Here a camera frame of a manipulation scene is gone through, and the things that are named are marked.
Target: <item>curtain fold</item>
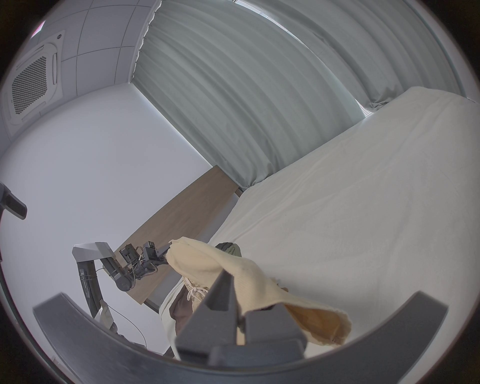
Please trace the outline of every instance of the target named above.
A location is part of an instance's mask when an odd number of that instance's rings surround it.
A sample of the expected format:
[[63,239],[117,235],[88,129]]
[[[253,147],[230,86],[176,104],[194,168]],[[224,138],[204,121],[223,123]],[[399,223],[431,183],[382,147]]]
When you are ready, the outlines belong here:
[[364,118],[316,54],[229,0],[164,0],[133,83],[243,188]]
[[435,37],[403,0],[248,0],[300,39],[367,110],[412,86],[461,95]]

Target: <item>wooden headboard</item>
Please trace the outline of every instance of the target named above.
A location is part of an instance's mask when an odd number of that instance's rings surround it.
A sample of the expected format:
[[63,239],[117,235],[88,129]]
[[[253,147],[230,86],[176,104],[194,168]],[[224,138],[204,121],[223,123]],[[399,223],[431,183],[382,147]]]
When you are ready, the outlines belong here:
[[[153,241],[157,248],[182,236],[196,239],[225,207],[233,193],[240,194],[238,185],[218,166],[211,168],[190,184],[138,228],[115,251],[117,260],[125,266],[120,249],[131,243],[134,247]],[[161,265],[158,272],[137,280],[127,293],[142,304],[171,271]]]

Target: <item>bed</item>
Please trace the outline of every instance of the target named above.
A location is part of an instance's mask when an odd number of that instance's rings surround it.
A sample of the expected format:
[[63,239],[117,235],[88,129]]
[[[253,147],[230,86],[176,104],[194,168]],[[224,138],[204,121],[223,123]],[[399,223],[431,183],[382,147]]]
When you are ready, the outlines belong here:
[[[345,310],[348,341],[418,290],[449,305],[402,380],[417,382],[455,341],[480,292],[479,121],[478,104],[413,87],[250,187],[209,243],[235,242],[291,293]],[[165,309],[180,288],[160,308],[172,342]],[[306,356],[330,348],[309,344]]]

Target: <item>yellow cloth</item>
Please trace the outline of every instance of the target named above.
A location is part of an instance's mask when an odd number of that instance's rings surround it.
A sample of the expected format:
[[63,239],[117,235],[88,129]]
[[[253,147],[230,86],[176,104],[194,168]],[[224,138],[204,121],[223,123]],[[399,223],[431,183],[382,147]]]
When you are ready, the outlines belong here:
[[[351,331],[351,321],[341,310],[296,297],[267,278],[252,260],[229,255],[201,241],[182,237],[172,240],[168,264],[192,283],[209,289],[225,269],[234,279],[239,315],[284,303],[304,331],[318,345],[342,345]],[[237,343],[243,344],[239,334]]]

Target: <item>ceiling air conditioner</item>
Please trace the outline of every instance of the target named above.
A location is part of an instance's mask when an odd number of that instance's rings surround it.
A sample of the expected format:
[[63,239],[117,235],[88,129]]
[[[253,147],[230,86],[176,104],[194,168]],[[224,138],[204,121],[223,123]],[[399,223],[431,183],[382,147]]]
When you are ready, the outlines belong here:
[[1,90],[1,114],[13,137],[43,108],[63,97],[61,87],[60,31],[43,40],[19,59]]

